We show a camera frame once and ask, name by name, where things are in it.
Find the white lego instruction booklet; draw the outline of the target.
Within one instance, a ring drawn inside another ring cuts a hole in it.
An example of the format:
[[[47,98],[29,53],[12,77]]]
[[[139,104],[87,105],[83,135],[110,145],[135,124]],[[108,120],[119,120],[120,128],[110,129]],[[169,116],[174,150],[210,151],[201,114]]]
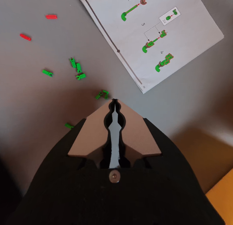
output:
[[[80,0],[142,93],[224,38],[201,0]]]

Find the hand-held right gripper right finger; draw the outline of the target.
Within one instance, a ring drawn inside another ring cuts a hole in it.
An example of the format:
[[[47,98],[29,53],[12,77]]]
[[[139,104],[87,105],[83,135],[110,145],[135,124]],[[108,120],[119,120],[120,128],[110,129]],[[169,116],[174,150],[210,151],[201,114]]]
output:
[[[144,118],[122,101],[115,100],[118,114],[119,165],[121,168],[133,167],[138,159],[162,154]]]

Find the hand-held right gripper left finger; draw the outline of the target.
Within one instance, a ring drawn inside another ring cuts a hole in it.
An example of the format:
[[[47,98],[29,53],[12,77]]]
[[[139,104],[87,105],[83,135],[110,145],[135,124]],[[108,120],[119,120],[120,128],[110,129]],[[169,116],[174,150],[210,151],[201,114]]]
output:
[[[68,152],[69,157],[93,160],[97,168],[109,168],[112,153],[109,126],[114,110],[115,99],[112,99],[85,119]]]

